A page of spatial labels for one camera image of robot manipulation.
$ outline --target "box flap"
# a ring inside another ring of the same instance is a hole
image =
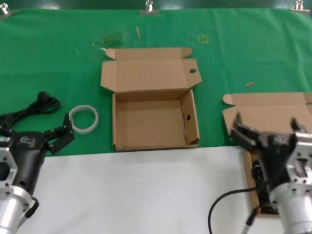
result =
[[[113,94],[113,145],[117,143],[117,107],[116,95]]]
[[[187,90],[201,82],[196,60],[182,59],[186,52],[191,53],[192,50],[189,49],[113,49],[111,53],[108,52],[112,57],[135,59],[104,62],[101,86],[116,93]],[[147,53],[147,58],[143,58],[144,54],[150,50],[152,53]]]
[[[107,49],[106,56],[116,60],[181,59],[192,54],[190,47]]]
[[[225,94],[223,102],[229,105],[306,104],[312,102],[312,93]]]
[[[145,151],[145,150],[191,149],[191,148],[197,148],[197,147],[198,147],[198,144],[172,145],[172,146],[162,146],[162,145],[154,145],[154,146],[120,146],[120,145],[114,145],[114,149],[117,152]]]
[[[187,144],[197,144],[199,142],[199,130],[195,109],[193,91],[190,90],[182,97],[182,113],[184,119],[184,135]]]
[[[244,95],[247,100],[234,100],[233,97],[227,95],[223,97],[223,101],[228,104],[249,103],[245,105],[237,104],[223,111],[228,131],[232,128],[236,114],[239,112],[245,125],[260,131],[289,133],[292,131],[290,121],[294,117],[300,124],[304,125],[309,132],[312,132],[312,108],[310,105],[306,104],[311,96],[310,94],[277,94],[275,100],[267,100],[265,104],[258,100],[255,100],[256,104],[253,104],[248,100],[251,96],[253,96],[253,94]],[[253,97],[258,98],[259,94],[255,94]]]

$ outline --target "black cable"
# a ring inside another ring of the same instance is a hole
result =
[[[256,206],[255,208],[253,208],[253,210],[251,211],[250,215],[246,220],[246,225],[251,226],[253,224],[254,218],[256,217],[259,208],[260,206]]]
[[[260,186],[261,188],[264,188],[265,186],[267,186],[268,184],[272,183],[272,181],[277,180],[280,175],[283,173],[284,168],[286,167],[286,164],[288,162],[288,159],[286,158],[285,161],[283,162],[283,165],[281,166],[281,168],[277,171],[277,173],[275,174],[275,176],[273,176],[271,179],[263,182],[263,184]],[[216,204],[222,200],[223,198],[225,198],[226,196],[232,195],[232,194],[238,194],[238,193],[248,193],[248,192],[252,192],[257,190],[257,187],[253,187],[253,188],[247,188],[247,189],[238,189],[238,190],[233,190],[233,191],[229,191],[223,195],[221,195],[220,197],[218,197],[214,203],[211,205],[210,209],[209,209],[209,213],[208,213],[208,229],[209,229],[209,234],[213,234],[213,231],[211,229],[211,215],[213,212],[214,207],[216,206]]]
[[[278,215],[278,212],[272,207],[268,190],[262,186],[264,183],[262,168],[258,160],[253,162],[252,176],[257,187],[257,195],[259,198],[260,209],[262,213]]]
[[[34,200],[34,204],[31,208],[29,208],[26,213],[25,213],[25,217],[26,218],[30,218],[31,216],[33,216],[33,214],[36,212],[36,210],[38,209],[39,207],[39,201],[37,198],[33,197],[32,200]]]
[[[27,108],[14,113],[8,113],[0,116],[0,120],[6,122],[6,127],[11,128],[22,118],[30,115],[46,115],[57,111],[60,108],[60,102],[54,97],[50,97],[47,92],[39,92],[37,100],[31,103]]]
[[[213,213],[213,209],[216,206],[216,204],[222,200],[223,198],[225,198],[226,196],[232,195],[232,194],[238,194],[238,193],[248,193],[251,191],[255,191],[257,188],[248,188],[248,189],[237,189],[237,190],[233,190],[233,191],[229,191],[223,195],[221,195],[220,197],[217,198],[216,201],[214,201],[214,203],[212,204],[212,206],[210,207],[209,213],[208,213],[208,229],[209,229],[209,234],[213,234],[213,231],[211,229],[211,215]]]

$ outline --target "green tablecloth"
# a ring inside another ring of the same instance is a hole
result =
[[[112,152],[112,95],[99,85],[107,60],[100,47],[190,46],[203,80],[194,88],[200,146],[224,146],[230,142],[222,96],[311,91],[311,39],[310,16],[285,9],[179,10],[159,16],[133,10],[19,11],[0,21],[0,113],[24,108],[39,91],[48,91],[61,101],[61,110],[14,127],[44,131],[61,125],[73,107],[92,105],[98,127],[76,134],[59,155]],[[255,85],[246,87],[250,82]],[[86,127],[92,115],[75,120]]]

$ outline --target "cardboard box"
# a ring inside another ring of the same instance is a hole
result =
[[[245,125],[260,131],[289,133],[292,131],[290,121],[294,117],[307,131],[312,132],[312,105],[309,104],[312,103],[312,93],[226,94],[223,102],[232,106],[223,111],[228,131],[236,113],[240,112]],[[244,164],[249,188],[255,186],[251,174],[255,160],[256,154],[246,153]],[[252,207],[259,205],[256,192],[250,193],[250,200]]]
[[[199,130],[192,88],[201,82],[191,48],[107,49],[101,86],[113,94],[116,151],[193,148]]]

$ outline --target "table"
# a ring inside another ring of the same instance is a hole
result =
[[[61,109],[14,126],[46,131],[75,106],[92,105],[98,127],[76,134],[60,154],[113,152],[112,94],[100,88],[108,58],[100,47],[116,35],[122,45],[114,47],[192,47],[203,80],[194,88],[201,147],[231,145],[222,118],[229,107],[224,94],[312,91],[311,18],[286,9],[168,10],[156,17],[138,10],[22,10],[0,20],[1,97],[9,100],[0,114],[25,108],[39,91],[48,91]],[[80,128],[93,121],[92,115],[83,117],[75,119]]]
[[[207,234],[214,200],[246,187],[242,159],[237,147],[46,158],[19,234]],[[247,194],[225,198],[214,234],[240,233],[248,214]],[[279,219],[257,218],[262,233],[282,234]]]

